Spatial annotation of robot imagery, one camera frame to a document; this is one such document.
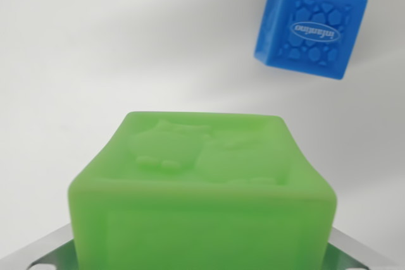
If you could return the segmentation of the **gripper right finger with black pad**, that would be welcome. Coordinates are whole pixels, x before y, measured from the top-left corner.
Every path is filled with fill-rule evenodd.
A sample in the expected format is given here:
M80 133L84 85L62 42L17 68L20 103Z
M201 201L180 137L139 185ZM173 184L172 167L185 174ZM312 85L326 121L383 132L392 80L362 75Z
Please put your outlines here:
M322 269L390 269L390 260L333 228Z

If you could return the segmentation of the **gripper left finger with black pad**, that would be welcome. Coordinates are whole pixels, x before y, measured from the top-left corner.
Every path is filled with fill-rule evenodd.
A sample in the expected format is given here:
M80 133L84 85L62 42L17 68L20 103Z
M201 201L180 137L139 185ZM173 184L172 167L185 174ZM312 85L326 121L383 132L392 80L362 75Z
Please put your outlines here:
M1 259L1 269L30 269L39 264L54 269L78 269L71 224Z

